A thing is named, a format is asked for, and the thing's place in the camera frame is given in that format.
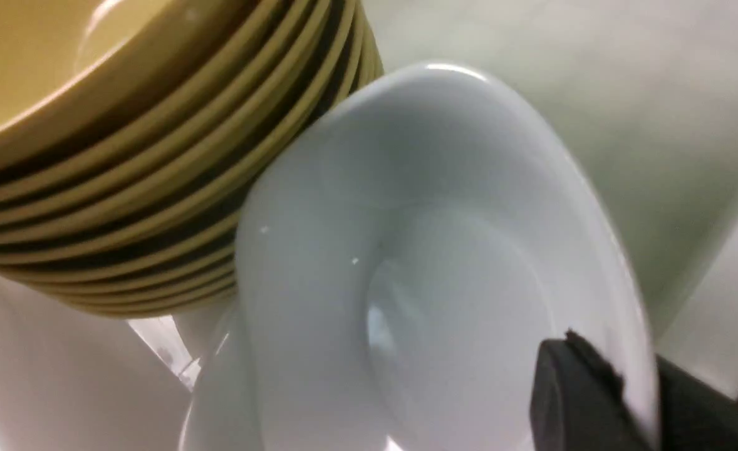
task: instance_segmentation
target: yellow bowl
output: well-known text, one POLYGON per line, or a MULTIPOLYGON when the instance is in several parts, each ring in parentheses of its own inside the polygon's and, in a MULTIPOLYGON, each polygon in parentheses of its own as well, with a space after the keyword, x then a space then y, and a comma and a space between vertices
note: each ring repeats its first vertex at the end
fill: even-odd
POLYGON ((168 265, 156 265, 146 271, 127 274, 125 277, 116 277, 114 280, 85 283, 34 283, 32 288, 51 294, 113 294, 122 291, 136 291, 136 289, 150 288, 164 285, 188 274, 200 271, 206 266, 220 260, 232 260, 232 246, 225 242, 212 252, 192 252, 176 262, 168 265))
POLYGON ((361 69, 360 75, 358 75, 358 83, 361 86, 368 85, 377 77, 376 60, 375 38, 372 36, 372 30, 370 29, 363 38, 363 47, 361 48, 361 69))
MULTIPOLYGON (((296 3, 295 11, 303 9, 298 6, 304 5, 305 2, 296 3)), ((125 217, 168 197, 216 165, 220 159, 231 154, 241 141, 251 136, 252 131, 261 125, 274 105, 283 100, 296 82, 299 73, 294 68, 304 64, 313 54, 323 31, 328 8, 329 0, 318 0, 311 20, 305 24, 291 49, 267 78, 264 78, 264 72, 271 69, 277 53, 274 46, 264 46, 245 70, 239 72, 214 100, 132 159, 77 186, 37 202, 0 212, 0 217, 19 222, 33 215, 54 214, 74 204, 87 203, 100 194, 113 192, 84 208, 54 219, 6 226, 0 231, 0 245, 54 239, 125 217), (252 91, 255 86, 258 86, 257 90, 252 91), (246 95, 249 95, 248 100, 241 103, 246 95)), ((297 20, 283 22, 286 31, 296 23, 297 20)), ((294 37, 287 33, 277 36, 283 40, 294 37)))
POLYGON ((110 282, 109 279, 129 274, 160 271, 163 265, 172 266, 177 261, 195 259, 219 249, 227 248, 232 254, 235 240, 232 231, 240 216, 236 211, 221 218, 205 218, 200 228, 181 225, 146 242, 79 259, 31 266, 0 266, 0 275, 31 286, 83 286, 97 281, 110 282))
POLYGON ((0 2, 0 170, 148 106, 245 4, 0 2))
POLYGON ((89 308, 88 306, 82 306, 79 304, 68 303, 68 305, 72 306, 72 308, 76 308, 77 310, 86 311, 88 313, 96 314, 99 316, 106 316, 116 319, 135 319, 151 318, 155 316, 162 316, 164 314, 175 314, 190 309, 200 308, 201 306, 210 305, 212 303, 232 301, 233 299, 235 299, 236 295, 237 289, 235 288, 234 284, 231 284, 229 286, 226 286, 226 288, 218 289, 218 291, 200 295, 199 297, 197 297, 197 299, 180 301, 179 303, 175 303, 174 305, 170 304, 168 306, 158 305, 154 306, 151 309, 149 308, 149 306, 145 306, 145 308, 136 307, 131 310, 120 309, 119 311, 99 311, 94 308, 89 308))
POLYGON ((60 299, 66 302, 82 304, 86 306, 103 306, 111 304, 122 304, 122 303, 141 303, 145 301, 163 299, 168 296, 174 296, 183 294, 192 289, 202 288, 223 276, 232 275, 235 271, 235 263, 232 256, 225 257, 219 261, 212 263, 199 271, 194 271, 191 274, 182 277, 181 279, 174 280, 170 283, 163 283, 159 286, 152 286, 152 288, 146 289, 135 289, 134 291, 108 293, 108 294, 85 294, 85 295, 72 295, 72 294, 61 294, 52 291, 43 291, 46 294, 52 294, 59 296, 60 299))
MULTIPOLYGON (((300 0, 299 3, 304 6, 307 1, 300 0)), ((92 175, 94 171, 99 170, 98 168, 105 168, 117 160, 123 160, 132 152, 140 151, 157 138, 169 134, 174 127, 211 101, 223 86, 228 85, 235 74, 245 69, 246 63, 251 61, 261 48, 263 48, 261 54, 264 56, 257 63, 251 63, 248 67, 249 74, 241 75, 240 80, 250 80, 249 75, 252 77, 262 75, 266 63, 271 63, 277 54, 284 51, 292 32, 292 25, 300 15, 294 15, 295 11, 301 9, 300 6, 293 6, 283 23, 273 31, 268 40, 265 40, 266 34, 272 31, 271 25, 275 17, 283 13, 281 6, 279 2, 260 2, 243 23, 236 24, 231 36, 210 60, 179 88, 128 125, 92 146, 80 149, 79 152, 72 149, 63 151, 71 156, 54 165, 13 180, 3 180, 3 183, 0 183, 0 203, 10 202, 18 197, 31 197, 43 189, 59 184, 77 185, 77 182, 83 182, 83 178, 92 175)), ((143 170, 143 165, 131 172, 137 175, 137 170, 143 170)), ((96 186, 96 190, 100 192, 109 188, 108 185, 96 186)), ((41 216, 57 208, 56 205, 62 203, 62 208, 65 208, 82 202, 85 198, 73 194, 71 197, 46 198, 43 202, 31 200, 23 205, 0 209, 0 226, 41 216)))
POLYGON ((307 125, 317 121, 331 106, 341 102, 349 94, 358 68, 358 60, 360 60, 360 37, 363 36, 363 23, 361 23, 357 12, 358 8, 356 7, 352 22, 349 25, 346 43, 341 49, 331 79, 327 82, 327 86, 321 94, 320 100, 318 100, 318 105, 314 107, 311 117, 308 118, 307 125))
MULTIPOLYGON (((92 237, 91 239, 82 239, 79 242, 65 243, 40 243, 37 246, 40 249, 36 251, 22 251, 20 246, 11 246, 11 249, 0 249, 0 264, 21 264, 21 263, 34 263, 34 262, 48 262, 60 259, 70 259, 82 254, 89 254, 91 252, 100 251, 101 249, 110 249, 115 246, 122 246, 128 242, 134 240, 143 239, 161 228, 176 224, 183 217, 194 216, 199 213, 201 209, 205 209, 210 205, 216 205, 216 203, 223 200, 225 197, 231 195, 235 190, 240 189, 246 182, 251 180, 258 171, 260 171, 265 165, 284 148, 284 146, 300 131, 300 128, 304 125, 306 118, 309 117, 313 108, 317 105, 318 100, 323 94, 324 88, 328 81, 331 79, 335 64, 340 57, 341 50, 343 49, 344 43, 346 42, 347 35, 349 33, 350 24, 355 11, 355 0, 346 0, 343 12, 341 13, 340 20, 338 20, 338 28, 335 37, 332 40, 326 40, 329 43, 329 49, 327 49, 326 56, 320 62, 316 63, 316 72, 314 78, 309 83, 309 86, 305 89, 301 97, 296 101, 295 105, 291 110, 285 114, 285 117, 278 123, 278 125, 269 132, 268 136, 260 140, 260 143, 254 146, 246 156, 241 157, 232 166, 227 166, 218 177, 206 183, 203 186, 195 189, 192 194, 178 199, 171 199, 171 208, 161 209, 158 213, 154 213, 145 219, 138 220, 138 222, 130 225, 123 226, 122 228, 115 229, 110 233, 104 233, 99 236, 92 237)), ((261 89, 264 86, 269 86, 268 81, 261 85, 261 89)), ((236 114, 225 120, 224 123, 205 138, 203 143, 205 145, 214 147, 216 152, 222 152, 226 154, 227 150, 231 149, 227 147, 227 143, 232 145, 232 127, 240 123, 237 119, 239 118, 238 112, 245 111, 243 108, 239 109, 236 114)), ((198 146, 204 150, 201 153, 205 153, 203 146, 198 146)), ((194 155, 191 152, 186 152, 178 160, 183 160, 188 155, 194 155)), ((186 167, 189 163, 195 162, 198 156, 194 155, 188 162, 183 163, 183 167, 186 167)), ((142 182, 133 185, 129 189, 143 189, 144 182, 151 182, 152 178, 159 180, 154 186, 147 188, 143 191, 142 195, 146 195, 148 189, 154 189, 160 187, 161 189, 167 189, 169 185, 174 183, 177 177, 181 177, 182 168, 174 169, 171 165, 176 165, 177 162, 172 162, 160 169, 152 176, 143 180, 142 182), (168 180, 160 180, 157 175, 162 175, 161 172, 168 172, 168 168, 179 171, 179 174, 169 172, 172 177, 168 180)))
POLYGON ((206 285, 200 286, 199 288, 191 289, 190 291, 186 291, 184 293, 136 303, 89 305, 84 303, 74 303, 61 297, 57 297, 57 300, 68 303, 74 308, 92 311, 93 313, 97 314, 137 314, 147 311, 152 312, 160 309, 174 308, 174 306, 179 306, 184 303, 194 302, 196 300, 206 299, 208 297, 214 297, 218 295, 221 291, 223 291, 223 289, 233 288, 234 286, 235 277, 234 273, 231 273, 218 277, 218 279, 212 280, 206 285))
POLYGON ((358 74, 360 73, 358 72, 358 68, 360 67, 361 48, 363 47, 366 28, 367 25, 366 20, 363 17, 363 8, 361 8, 360 3, 358 3, 357 8, 355 8, 355 18, 352 20, 352 42, 349 53, 349 63, 347 63, 343 81, 341 81, 341 86, 338 87, 335 100, 331 106, 335 106, 343 102, 358 81, 358 74))
POLYGON ((366 22, 366 34, 367 34, 367 36, 365 38, 366 39, 366 41, 365 41, 366 44, 364 46, 364 49, 365 49, 365 51, 368 51, 369 54, 368 55, 365 55, 365 57, 367 59, 371 60, 371 62, 369 62, 368 64, 370 64, 374 68, 374 71, 372 71, 372 76, 369 77, 369 80, 367 80, 367 83, 371 83, 373 80, 376 80, 379 77, 382 77, 383 76, 383 72, 384 72, 384 69, 383 69, 383 60, 381 60, 380 52, 378 51, 378 48, 377 48, 377 41, 375 41, 375 34, 372 32, 371 26, 368 25, 368 22, 367 22, 367 19, 366 19, 366 12, 364 12, 364 10, 363 10, 363 5, 361 5, 360 14, 361 14, 361 16, 363 16, 364 22, 366 22))

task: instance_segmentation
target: white bowl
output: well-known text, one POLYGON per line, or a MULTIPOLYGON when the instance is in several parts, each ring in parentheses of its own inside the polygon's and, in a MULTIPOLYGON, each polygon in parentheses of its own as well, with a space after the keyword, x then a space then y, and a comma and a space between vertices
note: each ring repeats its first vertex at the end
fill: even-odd
POLYGON ((530 449, 538 345, 570 328, 658 445, 626 256, 561 141, 487 75, 427 63, 342 103, 252 189, 236 249, 266 449, 530 449))
POLYGON ((0 277, 0 451, 171 449, 190 395, 165 349, 0 277))
POLYGON ((252 354, 237 303, 218 323, 199 365, 178 451, 262 451, 252 354))

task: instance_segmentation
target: white plate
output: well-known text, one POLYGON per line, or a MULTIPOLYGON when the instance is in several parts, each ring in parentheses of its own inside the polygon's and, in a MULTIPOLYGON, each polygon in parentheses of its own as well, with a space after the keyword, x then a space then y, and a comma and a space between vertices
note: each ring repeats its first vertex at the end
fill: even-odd
POLYGON ((569 328, 658 443, 618 239, 547 123, 487 75, 427 63, 342 103, 255 185, 236 248, 265 449, 530 449, 538 345, 569 328))

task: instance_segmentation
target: ceramic dish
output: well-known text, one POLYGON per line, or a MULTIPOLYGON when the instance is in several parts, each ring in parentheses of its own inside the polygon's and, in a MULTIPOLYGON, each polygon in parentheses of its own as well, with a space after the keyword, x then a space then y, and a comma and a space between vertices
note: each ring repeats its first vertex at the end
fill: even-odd
MULTIPOLYGON (((291 31, 297 25, 298 15, 305 11, 303 6, 305 3, 295 4, 295 15, 289 14, 281 23, 283 28, 278 28, 275 34, 280 43, 294 37, 291 31)), ((154 145, 91 180, 42 200, 0 211, 0 222, 19 222, 54 213, 76 203, 88 202, 100 194, 109 194, 116 188, 123 186, 123 189, 51 220, 8 227, 0 231, 0 244, 49 239, 110 222, 156 202, 171 193, 169 186, 179 189, 215 165, 255 131, 291 89, 298 76, 294 67, 311 57, 320 40, 328 6, 326 0, 318 0, 305 28, 265 80, 262 78, 266 75, 264 71, 271 68, 277 57, 276 46, 261 49, 208 105, 154 145), (240 105, 247 95, 246 102, 240 105)))
POLYGON ((383 76, 385 73, 385 70, 383 69, 383 59, 380 57, 380 52, 377 48, 377 41, 375 41, 375 33, 372 31, 371 26, 368 29, 369 37, 369 45, 372 49, 372 54, 375 55, 375 78, 383 76))
POLYGON ((372 43, 372 34, 367 33, 363 37, 363 48, 361 49, 361 70, 358 75, 358 83, 361 86, 366 86, 372 79, 375 79, 375 51, 372 43))
POLYGON ((139 246, 126 246, 115 251, 92 254, 81 259, 66 260, 63 265, 35 266, 19 268, 0 266, 0 274, 8 279, 24 283, 68 284, 100 281, 119 277, 125 274, 137 274, 139 271, 159 268, 162 264, 171 264, 174 260, 185 259, 198 249, 214 246, 214 249, 232 246, 234 230, 240 212, 229 214, 219 220, 209 220, 211 224, 201 231, 192 229, 190 234, 179 231, 168 231, 169 237, 154 237, 151 242, 139 243, 139 246))
POLYGON ((189 402, 130 323, 0 277, 0 451, 174 450, 189 402))
POLYGON ((80 303, 68 302, 72 308, 77 308, 83 311, 93 312, 95 314, 121 314, 132 317, 132 315, 138 314, 149 314, 153 315, 156 311, 166 311, 168 309, 174 309, 176 306, 181 306, 186 303, 199 303, 201 301, 208 301, 217 299, 221 292, 226 289, 234 288, 235 280, 232 274, 221 276, 219 279, 213 280, 201 288, 191 289, 185 293, 175 294, 167 296, 161 299, 152 299, 139 303, 120 303, 120 304, 108 304, 108 305, 87 305, 80 303))
POLYGON ((352 92, 352 86, 358 79, 358 66, 361 60, 361 47, 363 46, 363 37, 365 35, 366 19, 361 13, 361 8, 355 9, 355 18, 352 21, 352 36, 349 50, 349 61, 344 71, 344 77, 338 91, 335 93, 333 105, 343 102, 347 95, 352 92))
MULTIPOLYGON (((274 30, 271 38, 265 43, 263 36, 271 31, 269 26, 274 22, 275 16, 282 12, 281 3, 272 1, 258 3, 246 20, 238 24, 232 36, 226 40, 216 54, 212 55, 210 60, 183 82, 183 85, 179 86, 176 91, 136 120, 89 148, 71 155, 68 159, 56 163, 56 165, 0 185, 0 202, 9 202, 9 200, 16 197, 31 196, 57 184, 82 180, 95 168, 103 167, 110 162, 116 162, 117 159, 126 155, 126 152, 143 148, 146 143, 156 137, 168 134, 172 127, 185 120, 192 112, 197 111, 208 103, 214 95, 218 94, 222 86, 227 85, 229 80, 234 79, 235 73, 245 69, 244 66, 249 60, 252 60, 252 57, 262 46, 262 53, 265 56, 258 58, 257 63, 247 66, 246 69, 251 73, 240 75, 237 78, 243 86, 252 86, 251 80, 266 71, 265 66, 273 62, 273 59, 276 58, 274 55, 279 54, 280 51, 285 51, 289 37, 295 35, 292 33, 294 23, 300 20, 301 12, 304 11, 306 3, 305 0, 298 2, 298 4, 295 3, 289 9, 284 22, 274 30)), ((145 162, 143 165, 132 169, 130 173, 139 174, 137 171, 145 171, 150 164, 145 162)), ((122 175, 117 180, 119 184, 122 182, 122 178, 128 180, 122 175)), ((103 192, 105 188, 96 186, 96 191, 103 192)), ((65 208, 66 205, 73 205, 90 195, 74 194, 74 197, 61 197, 57 200, 46 199, 43 202, 28 202, 18 208, 1 209, 0 225, 37 217, 57 208, 65 208)))
POLYGON ((79 308, 79 306, 72 306, 72 308, 75 308, 76 310, 85 311, 86 313, 91 313, 96 316, 104 316, 107 318, 112 319, 146 319, 146 318, 154 318, 158 316, 164 316, 167 314, 182 314, 185 312, 197 310, 199 308, 203 308, 204 306, 209 306, 211 304, 215 303, 222 303, 227 302, 229 300, 234 299, 234 297, 237 294, 237 289, 235 286, 231 286, 231 288, 225 288, 221 289, 220 291, 217 291, 212 294, 206 294, 203 297, 200 297, 200 299, 192 299, 186 303, 179 303, 177 305, 167 306, 166 308, 155 308, 154 310, 143 310, 143 311, 96 311, 93 309, 82 309, 79 308))
POLYGON ((245 5, 228 0, 130 1, 112 8, 95 0, 75 3, 73 8, 62 2, 0 3, 12 8, 0 13, 0 36, 5 37, 0 40, 0 169, 111 111, 127 114, 159 98, 160 90, 181 80, 173 79, 245 5), (62 32, 58 24, 79 29, 62 32), (65 51, 55 52, 57 45, 65 51))
POLYGON ((340 94, 343 93, 344 97, 349 94, 350 88, 355 80, 355 71, 358 68, 358 60, 360 60, 360 40, 357 40, 357 29, 358 24, 361 25, 361 34, 363 34, 363 23, 358 18, 358 8, 355 8, 355 13, 352 17, 352 23, 350 25, 349 35, 347 36, 346 43, 343 46, 340 57, 335 64, 331 79, 328 80, 325 86, 323 94, 321 94, 320 100, 318 100, 317 106, 308 118, 308 127, 311 123, 314 123, 321 115, 323 115, 333 105, 341 102, 340 94))
POLYGON ((151 301, 154 299, 162 299, 167 296, 180 294, 191 289, 197 289, 205 286, 214 280, 218 280, 226 275, 231 275, 235 271, 234 263, 231 257, 225 257, 219 261, 212 263, 199 271, 188 274, 179 280, 171 283, 164 283, 156 288, 137 289, 136 291, 127 291, 114 294, 85 294, 81 296, 56 294, 45 291, 48 294, 57 295, 61 300, 69 303, 82 304, 86 306, 104 306, 111 304, 123 303, 140 303, 143 301, 151 301))
POLYGON ((114 281, 85 282, 81 284, 36 283, 31 286, 39 289, 39 291, 52 294, 115 294, 122 291, 151 288, 151 286, 163 285, 178 280, 225 258, 229 259, 233 251, 234 249, 230 243, 223 243, 216 251, 203 254, 201 257, 194 256, 190 259, 181 259, 177 265, 158 266, 151 270, 141 271, 140 274, 127 274, 127 276, 114 281))
POLYGON ((180 434, 178 451, 264 451, 254 356, 237 302, 214 330, 215 348, 200 357, 202 371, 180 434))
MULTIPOLYGON (((109 249, 113 246, 120 246, 135 239, 143 239, 150 232, 160 226, 170 225, 176 222, 178 217, 192 216, 195 211, 200 211, 209 205, 214 205, 218 200, 231 194, 232 190, 239 189, 243 183, 248 182, 249 178, 260 171, 268 162, 284 148, 296 132, 303 126, 306 118, 317 105, 323 90, 329 81, 335 64, 340 57, 341 49, 350 29, 352 17, 355 10, 355 0, 347 0, 343 12, 340 15, 337 26, 337 34, 332 41, 329 41, 329 50, 326 57, 318 69, 315 76, 305 89, 303 95, 295 103, 294 108, 288 111, 287 115, 278 123, 277 127, 261 142, 252 148, 243 158, 237 161, 235 165, 227 168, 223 174, 212 180, 203 188, 197 189, 195 192, 178 200, 171 208, 161 210, 145 220, 125 226, 115 232, 104 234, 96 239, 85 240, 74 244, 60 244, 55 247, 41 249, 40 251, 21 252, 15 249, 9 253, 0 252, 0 264, 17 264, 17 263, 34 263, 48 262, 60 259, 70 259, 81 254, 88 254, 100 249, 109 249)), ((228 137, 232 132, 229 120, 223 123, 211 137, 206 139, 214 142, 221 139, 221 136, 228 137)), ((229 142, 222 140, 221 147, 226 147, 229 142)), ((138 188, 143 188, 143 183, 138 184, 138 188)))
POLYGON ((266 449, 533 449, 538 346, 569 329, 658 449, 627 257, 566 147, 487 74, 426 63, 349 97, 255 184, 236 249, 266 449))

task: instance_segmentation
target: stacked yellow bowl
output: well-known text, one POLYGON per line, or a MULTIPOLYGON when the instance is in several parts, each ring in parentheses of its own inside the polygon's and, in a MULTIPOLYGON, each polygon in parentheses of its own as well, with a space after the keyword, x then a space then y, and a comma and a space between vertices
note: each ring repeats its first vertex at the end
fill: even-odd
POLYGON ((0 274, 108 316, 231 296, 255 177, 382 73, 359 0, 0 2, 0 274))

